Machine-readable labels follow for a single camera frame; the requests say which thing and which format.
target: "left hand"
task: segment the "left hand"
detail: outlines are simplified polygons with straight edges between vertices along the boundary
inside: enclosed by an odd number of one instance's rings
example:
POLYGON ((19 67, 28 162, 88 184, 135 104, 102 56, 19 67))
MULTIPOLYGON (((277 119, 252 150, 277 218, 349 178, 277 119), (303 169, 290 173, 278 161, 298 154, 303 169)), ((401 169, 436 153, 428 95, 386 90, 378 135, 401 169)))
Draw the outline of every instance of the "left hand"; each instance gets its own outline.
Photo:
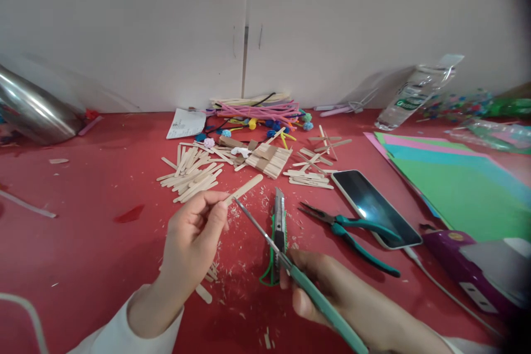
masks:
POLYGON ((168 222, 159 279, 183 303, 210 268, 221 231, 228 231, 223 202, 228 196, 226 192, 198 192, 168 222))
POLYGON ((228 230, 226 192, 195 194, 168 222, 157 280, 129 302, 128 322, 145 339, 162 334, 206 275, 223 229, 228 230))

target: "red stain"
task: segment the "red stain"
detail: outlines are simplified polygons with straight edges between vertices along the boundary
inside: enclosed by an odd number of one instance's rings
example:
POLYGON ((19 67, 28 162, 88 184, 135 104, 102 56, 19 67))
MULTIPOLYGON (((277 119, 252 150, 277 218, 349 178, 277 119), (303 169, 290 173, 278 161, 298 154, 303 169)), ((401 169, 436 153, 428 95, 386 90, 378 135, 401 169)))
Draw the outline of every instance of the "red stain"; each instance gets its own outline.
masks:
POLYGON ((117 223, 125 223, 129 221, 138 220, 140 218, 140 213, 142 213, 142 210, 144 210, 145 205, 138 205, 128 212, 122 214, 121 216, 115 217, 114 222, 117 223))

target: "scissors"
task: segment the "scissors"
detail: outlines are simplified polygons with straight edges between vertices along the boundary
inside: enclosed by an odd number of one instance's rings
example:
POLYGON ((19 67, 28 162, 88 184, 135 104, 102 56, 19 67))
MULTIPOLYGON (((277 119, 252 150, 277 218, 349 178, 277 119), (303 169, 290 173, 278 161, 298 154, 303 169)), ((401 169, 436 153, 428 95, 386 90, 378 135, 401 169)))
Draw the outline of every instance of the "scissors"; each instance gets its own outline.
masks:
POLYGON ((345 342, 358 354, 368 354, 369 350, 360 339, 360 337, 354 332, 350 325, 345 321, 345 319, 337 312, 337 310, 330 304, 326 297, 319 291, 319 289, 313 284, 312 281, 303 273, 300 269, 297 268, 291 260, 282 253, 271 238, 266 234, 266 232, 261 228, 260 225, 256 222, 254 217, 249 213, 249 211, 242 205, 242 203, 233 198, 238 206, 242 209, 245 215, 252 221, 254 226, 260 231, 264 236, 269 246, 272 247, 275 254, 278 256, 278 259, 282 266, 286 269, 289 275, 297 283, 298 286, 304 290, 311 301, 315 304, 315 307, 325 316, 328 322, 334 327, 334 329, 341 335, 345 342))
POLYGON ((330 216, 328 213, 323 212, 323 210, 317 209, 316 207, 313 207, 311 205, 308 205, 304 202, 300 203, 301 205, 305 207, 300 207, 299 210, 303 211, 310 216, 313 216, 315 218, 318 218, 321 221, 324 221, 325 223, 329 224, 332 233, 334 235, 337 235, 352 248, 355 252, 359 253, 361 257, 363 257, 364 260, 366 260, 368 263, 375 266, 380 271, 383 271, 393 277, 400 278, 400 271, 396 268, 391 267, 390 265, 385 264, 384 262, 378 260, 376 257, 374 257, 372 254, 367 252, 362 246, 360 246, 359 243, 357 243, 354 238, 347 232, 347 230, 344 227, 358 227, 358 228, 365 228, 369 231, 373 231, 379 235, 382 235, 384 238, 387 238, 391 241, 399 241, 400 237, 395 234, 393 231, 381 226, 380 224, 376 224, 372 221, 367 220, 358 220, 355 218, 346 218, 345 216, 330 216))

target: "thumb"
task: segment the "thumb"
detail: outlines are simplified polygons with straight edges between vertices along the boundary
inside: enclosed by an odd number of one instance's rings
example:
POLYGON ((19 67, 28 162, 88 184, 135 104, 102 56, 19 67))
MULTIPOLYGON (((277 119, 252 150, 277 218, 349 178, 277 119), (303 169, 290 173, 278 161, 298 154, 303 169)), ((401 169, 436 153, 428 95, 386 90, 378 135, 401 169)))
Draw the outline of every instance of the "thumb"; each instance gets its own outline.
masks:
POLYGON ((295 288, 293 290, 293 309, 297 315, 302 318, 330 326, 323 314, 321 314, 317 308, 315 308, 315 305, 311 302, 306 292, 300 288, 295 288))
POLYGON ((197 238, 201 245, 216 246, 220 239, 221 230, 227 224, 227 204, 220 201, 210 210, 205 228, 197 238))

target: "hand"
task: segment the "hand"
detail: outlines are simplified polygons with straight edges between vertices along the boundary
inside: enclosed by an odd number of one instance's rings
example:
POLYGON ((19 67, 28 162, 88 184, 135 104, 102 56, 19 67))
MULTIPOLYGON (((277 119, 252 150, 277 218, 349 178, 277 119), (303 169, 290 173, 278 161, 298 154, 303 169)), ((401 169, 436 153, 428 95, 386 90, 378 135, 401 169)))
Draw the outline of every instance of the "hand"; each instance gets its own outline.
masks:
POLYGON ((195 194, 168 222, 160 275, 130 301, 128 321, 143 338, 162 334, 206 275, 223 229, 228 230, 226 192, 195 194))
MULTIPOLYGON (((288 250, 287 255, 308 278, 318 283, 321 292, 371 350, 452 353, 424 324, 333 258, 294 249, 288 250)), ((285 270, 280 275, 280 287, 289 287, 285 270)), ((299 316, 330 327, 298 287, 293 290, 293 308, 299 316)))

